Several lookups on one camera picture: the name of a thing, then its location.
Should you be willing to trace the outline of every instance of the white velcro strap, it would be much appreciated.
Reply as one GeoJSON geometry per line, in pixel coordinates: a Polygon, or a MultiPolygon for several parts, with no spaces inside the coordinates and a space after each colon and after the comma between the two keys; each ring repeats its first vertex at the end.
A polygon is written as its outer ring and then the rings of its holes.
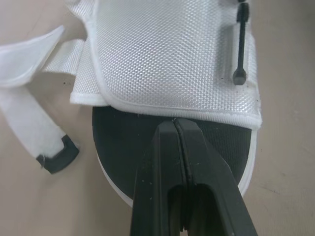
{"type": "Polygon", "coordinates": [[[63,26],[29,41],[0,47],[0,88],[12,88],[31,81],[63,33],[63,26]]]}
{"type": "Polygon", "coordinates": [[[34,157],[53,157],[63,149],[65,133],[51,120],[25,86],[0,88],[0,108],[10,128],[34,157]]]}
{"type": "Polygon", "coordinates": [[[73,40],[56,47],[62,33],[61,26],[35,39],[0,47],[0,109],[34,158],[54,157],[64,148],[65,133],[24,86],[43,65],[46,72],[76,74],[84,41],[73,40]]]}

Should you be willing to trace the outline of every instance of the white woven strap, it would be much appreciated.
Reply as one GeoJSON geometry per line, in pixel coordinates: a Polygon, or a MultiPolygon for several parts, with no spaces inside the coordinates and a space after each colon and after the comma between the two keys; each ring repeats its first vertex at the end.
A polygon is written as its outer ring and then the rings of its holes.
{"type": "Polygon", "coordinates": [[[76,74],[84,41],[66,42],[54,50],[62,33],[59,27],[41,37],[0,47],[0,109],[34,158],[53,157],[63,149],[65,133],[25,87],[43,65],[43,71],[76,74]]]}

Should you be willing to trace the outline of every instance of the black clip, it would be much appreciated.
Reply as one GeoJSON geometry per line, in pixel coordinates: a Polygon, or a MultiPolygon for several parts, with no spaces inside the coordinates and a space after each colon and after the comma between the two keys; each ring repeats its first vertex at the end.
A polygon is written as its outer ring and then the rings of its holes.
{"type": "Polygon", "coordinates": [[[62,137],[62,142],[64,148],[54,157],[39,155],[36,158],[41,166],[48,170],[51,174],[59,172],[67,167],[79,153],[79,149],[67,135],[62,137]]]}
{"type": "Polygon", "coordinates": [[[247,75],[244,69],[244,51],[245,51],[245,33],[246,23],[250,17],[250,6],[248,3],[241,3],[238,7],[237,22],[240,23],[239,52],[237,60],[237,69],[233,74],[233,83],[235,85],[243,85],[247,75]]]}
{"type": "Polygon", "coordinates": [[[195,122],[160,124],[140,163],[130,236],[257,236],[230,167],[195,122]]]}

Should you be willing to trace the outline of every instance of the textured fabric upper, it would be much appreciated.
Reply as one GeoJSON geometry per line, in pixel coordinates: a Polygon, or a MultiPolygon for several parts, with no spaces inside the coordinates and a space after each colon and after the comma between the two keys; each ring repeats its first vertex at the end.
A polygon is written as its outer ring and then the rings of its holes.
{"type": "Polygon", "coordinates": [[[105,100],[116,100],[126,111],[132,111],[130,105],[179,109],[203,119],[202,113],[231,113],[259,123],[250,27],[248,80],[235,86],[231,79],[237,7],[235,0],[100,1],[96,39],[103,78],[98,81],[105,100]]]}

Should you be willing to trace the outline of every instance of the beige floor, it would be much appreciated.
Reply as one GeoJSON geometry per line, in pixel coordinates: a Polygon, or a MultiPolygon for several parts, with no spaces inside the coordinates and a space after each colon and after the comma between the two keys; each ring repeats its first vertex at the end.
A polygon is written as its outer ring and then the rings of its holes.
{"type": "MultiPolygon", "coordinates": [[[[263,126],[245,202],[260,236],[314,236],[315,1],[253,1],[263,126]]],[[[0,44],[60,24],[67,39],[85,37],[62,0],[0,1],[0,44]]],[[[91,108],[67,103],[72,77],[42,74],[35,80],[31,91],[81,152],[51,176],[21,147],[0,113],[0,235],[128,235],[131,209],[97,162],[91,108]]]]}

